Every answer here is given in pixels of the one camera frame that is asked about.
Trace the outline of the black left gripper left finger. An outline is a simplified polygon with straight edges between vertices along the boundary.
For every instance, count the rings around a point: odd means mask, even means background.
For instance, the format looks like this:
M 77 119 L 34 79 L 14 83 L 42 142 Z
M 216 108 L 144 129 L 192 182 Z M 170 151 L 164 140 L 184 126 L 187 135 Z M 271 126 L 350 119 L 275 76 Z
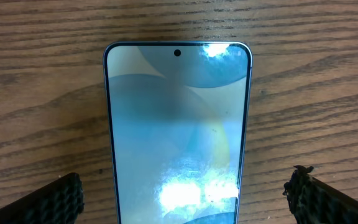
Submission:
M 80 176 L 72 172 L 0 208 L 0 224 L 72 224 L 84 207 Z

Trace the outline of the blue Samsung smartphone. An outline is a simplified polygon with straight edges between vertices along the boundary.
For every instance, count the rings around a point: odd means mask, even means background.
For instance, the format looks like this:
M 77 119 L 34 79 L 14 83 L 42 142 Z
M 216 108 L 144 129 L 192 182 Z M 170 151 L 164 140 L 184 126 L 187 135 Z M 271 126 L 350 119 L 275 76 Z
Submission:
M 236 41 L 106 47 L 118 223 L 238 222 L 252 66 Z

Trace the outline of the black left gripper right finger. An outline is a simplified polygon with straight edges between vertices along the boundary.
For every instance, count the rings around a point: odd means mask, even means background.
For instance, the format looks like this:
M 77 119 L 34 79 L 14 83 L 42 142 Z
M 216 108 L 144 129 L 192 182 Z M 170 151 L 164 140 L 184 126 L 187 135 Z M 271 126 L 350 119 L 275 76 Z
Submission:
M 284 184 L 297 224 L 358 224 L 358 201 L 314 178 L 313 167 L 295 166 Z

